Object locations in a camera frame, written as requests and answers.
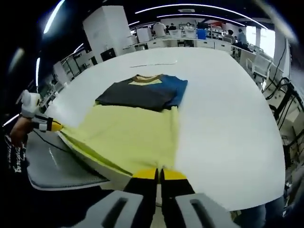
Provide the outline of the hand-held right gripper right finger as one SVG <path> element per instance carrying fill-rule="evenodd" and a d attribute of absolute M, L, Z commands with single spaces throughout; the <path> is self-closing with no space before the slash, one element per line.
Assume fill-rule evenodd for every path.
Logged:
<path fill-rule="evenodd" d="M 162 169 L 162 214 L 168 228 L 237 228 L 231 214 L 204 193 L 196 193 L 185 175 Z"/>

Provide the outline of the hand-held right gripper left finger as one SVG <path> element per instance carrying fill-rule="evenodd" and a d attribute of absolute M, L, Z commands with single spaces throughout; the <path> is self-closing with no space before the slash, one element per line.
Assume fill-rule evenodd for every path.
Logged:
<path fill-rule="evenodd" d="M 135 173 L 124 190 L 115 190 L 94 204 L 85 228 L 149 228 L 156 208 L 158 169 Z"/>

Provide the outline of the person's left hand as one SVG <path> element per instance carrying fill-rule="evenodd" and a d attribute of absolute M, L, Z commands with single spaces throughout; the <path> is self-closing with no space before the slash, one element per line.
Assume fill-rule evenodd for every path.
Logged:
<path fill-rule="evenodd" d="M 15 147 L 20 147 L 25 136 L 33 130 L 32 119 L 20 117 L 10 132 L 11 143 Z"/>

